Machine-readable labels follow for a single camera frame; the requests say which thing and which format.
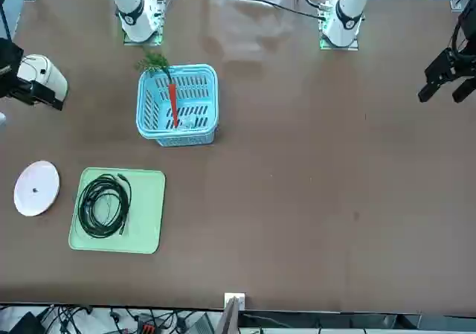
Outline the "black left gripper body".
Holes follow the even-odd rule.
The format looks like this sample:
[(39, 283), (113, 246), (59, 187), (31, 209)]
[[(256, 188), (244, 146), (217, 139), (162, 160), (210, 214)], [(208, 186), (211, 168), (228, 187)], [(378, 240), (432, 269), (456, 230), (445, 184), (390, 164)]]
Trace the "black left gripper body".
[(475, 46), (466, 45), (462, 50), (447, 48), (450, 69), (457, 76), (475, 76)]

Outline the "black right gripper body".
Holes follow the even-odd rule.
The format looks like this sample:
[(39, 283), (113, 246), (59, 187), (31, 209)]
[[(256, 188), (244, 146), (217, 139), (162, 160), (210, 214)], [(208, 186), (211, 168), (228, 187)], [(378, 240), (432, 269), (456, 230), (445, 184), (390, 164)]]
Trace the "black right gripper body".
[(9, 39), (1, 38), (1, 97), (6, 97), (18, 84), (17, 73), (24, 50)]

